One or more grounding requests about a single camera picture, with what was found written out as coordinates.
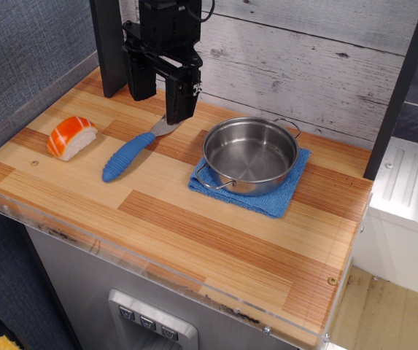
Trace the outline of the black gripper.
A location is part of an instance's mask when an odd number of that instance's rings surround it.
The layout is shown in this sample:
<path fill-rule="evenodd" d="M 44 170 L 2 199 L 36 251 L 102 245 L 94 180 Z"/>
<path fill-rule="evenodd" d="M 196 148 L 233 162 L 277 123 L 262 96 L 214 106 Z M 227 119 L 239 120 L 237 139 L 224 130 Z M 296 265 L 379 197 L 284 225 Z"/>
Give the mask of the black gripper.
<path fill-rule="evenodd" d="M 139 21 L 123 23 L 128 89 L 135 101 L 153 97 L 156 75 L 166 78 L 166 122 L 194 114 L 200 93 L 201 1 L 139 1 Z"/>

